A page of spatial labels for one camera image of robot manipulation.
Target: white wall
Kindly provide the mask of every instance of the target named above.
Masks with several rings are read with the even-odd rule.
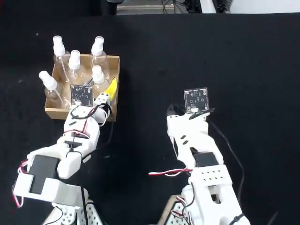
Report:
[[[300,12],[300,0],[233,0],[231,13],[294,13]]]

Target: black cable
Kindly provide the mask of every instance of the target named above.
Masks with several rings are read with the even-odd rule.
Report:
[[[161,4],[163,5],[163,13],[168,14],[165,6],[169,3],[170,0],[165,0],[165,1],[166,1],[166,3],[164,4],[164,0],[161,0]]]
[[[187,207],[191,206],[191,205],[194,203],[194,201],[195,201],[195,188],[194,188],[193,183],[191,183],[191,185],[192,185],[192,188],[193,188],[193,200],[192,200],[189,204],[187,204],[187,205],[185,205],[185,206],[183,207],[183,209],[182,209],[182,211],[181,211],[182,215],[184,215],[184,214],[183,214],[183,213],[184,213],[184,210],[185,210]]]
[[[240,180],[240,185],[239,185],[239,189],[238,189],[238,193],[237,193],[237,198],[238,198],[238,201],[240,203],[240,196],[241,196],[241,192],[242,192],[242,188],[243,188],[243,183],[244,183],[244,178],[245,178],[244,167],[243,167],[242,163],[240,162],[239,158],[235,155],[235,153],[234,153],[234,151],[233,151],[233,149],[232,149],[232,147],[231,147],[228,139],[221,132],[221,130],[219,130],[219,128],[209,118],[207,118],[206,120],[214,127],[214,129],[219,133],[219,135],[221,135],[224,138],[224,140],[226,141],[227,146],[228,146],[230,152],[233,154],[234,158],[236,159],[236,161],[240,165],[240,168],[241,168],[241,171],[242,171],[242,178]]]
[[[88,115],[83,116],[83,117],[75,116],[75,115],[73,114],[73,112],[74,112],[79,106],[77,106],[77,107],[75,107],[74,109],[72,109],[72,111],[71,111],[70,114],[71,114],[71,116],[72,116],[73,119],[77,119],[77,120],[85,120],[85,119],[91,117],[92,115],[94,115],[95,112],[97,111],[97,109],[98,109],[100,106],[103,106],[103,105],[104,105],[104,106],[109,106],[107,103],[101,103],[101,104],[95,106],[95,107],[92,109],[92,111],[91,111]]]
[[[267,225],[272,225],[272,223],[274,222],[274,220],[276,219],[278,215],[278,212],[275,212],[274,215],[271,217],[270,221],[268,222]]]
[[[175,0],[173,0],[173,6],[174,6],[174,14],[176,14],[176,8],[175,8]]]
[[[176,1],[176,0],[173,0],[173,1],[174,1],[174,12],[176,13],[175,7],[177,7],[177,9],[179,9],[179,11],[180,11],[181,13],[183,13],[183,11],[181,10],[181,8],[177,5],[177,4],[178,4],[178,1]]]
[[[80,187],[81,189],[81,197],[82,197],[82,203],[83,203],[83,213],[84,213],[84,217],[85,217],[85,224],[89,224],[88,221],[88,213],[86,211],[86,204],[85,204],[85,197],[84,197],[84,189],[83,187]]]
[[[47,224],[44,224],[44,225],[54,224],[54,223],[56,223],[57,221],[59,221],[59,220],[62,218],[62,216],[64,215],[64,213],[63,213],[63,211],[62,211],[61,208],[59,208],[59,207],[57,207],[57,206],[55,206],[55,207],[58,208],[58,209],[61,211],[61,216],[60,216],[57,220],[55,220],[55,221],[53,221],[53,222],[50,222],[50,223],[47,223]]]
[[[229,225],[235,224],[235,223],[238,222],[243,216],[245,216],[244,213],[242,213],[242,214],[240,214],[240,215],[234,217],[234,218],[233,218],[233,221],[231,221]]]

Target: clear plastic bottle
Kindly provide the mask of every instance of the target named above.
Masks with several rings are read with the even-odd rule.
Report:
[[[109,71],[107,55],[103,51],[103,44],[104,44],[104,38],[101,36],[97,36],[92,46],[92,50],[90,54],[90,63],[91,63],[91,68],[93,68],[93,66],[101,66],[105,79],[109,80],[110,71]]]
[[[73,50],[69,59],[69,70],[67,72],[71,84],[84,85],[91,77],[86,73],[83,65],[80,64],[80,52]]]
[[[60,83],[49,75],[47,71],[41,71],[38,77],[43,81],[45,86],[45,95],[53,108],[70,109],[71,103],[61,96],[63,87]]]
[[[70,82],[68,77],[68,60],[70,53],[66,52],[61,36],[53,37],[54,63],[58,68],[61,79],[65,82]]]
[[[105,79],[101,66],[93,66],[93,97],[97,98],[109,87],[109,82]]]

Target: red and white wire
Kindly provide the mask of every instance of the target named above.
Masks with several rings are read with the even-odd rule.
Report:
[[[174,169],[174,170],[167,170],[167,171],[164,171],[164,172],[150,172],[148,173],[150,176],[161,176],[161,175],[169,175],[169,173],[176,173],[176,174],[172,174],[172,175],[169,175],[169,176],[177,176],[179,174],[179,172],[189,172],[189,171],[192,171],[191,169],[187,169],[187,168],[183,168],[183,169]]]
[[[18,173],[27,173],[28,172],[28,160],[24,160],[21,162],[20,166],[18,167]],[[17,196],[14,194],[14,188],[15,188],[15,183],[12,186],[12,194],[13,194],[13,199],[15,202],[15,205],[17,208],[21,208],[24,204],[24,197],[21,197],[21,202],[19,202]]]
[[[15,184],[12,186],[12,194],[13,194],[15,205],[17,208],[21,208],[24,205],[24,197],[21,197],[21,202],[19,202],[17,196],[14,195],[14,188],[15,188]]]
[[[76,134],[80,134],[82,136],[85,136],[87,138],[90,138],[90,136],[82,131],[79,131],[79,130],[67,130],[66,132],[64,132],[63,135],[67,134],[67,133],[76,133]]]

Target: black cloth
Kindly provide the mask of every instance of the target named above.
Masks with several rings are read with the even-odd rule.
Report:
[[[166,110],[183,90],[208,87],[210,119],[245,167],[242,209],[253,225],[296,224],[299,211],[300,15],[137,15],[0,23],[1,223],[40,224],[50,203],[25,199],[15,209],[11,185],[26,155],[52,145],[63,121],[44,112],[41,70],[53,67],[54,35],[89,53],[94,37],[120,56],[112,143],[68,182],[85,187],[110,225],[156,223],[187,176],[149,177],[183,168],[167,136]],[[105,126],[104,139],[110,126]],[[238,164],[219,146],[237,190]]]

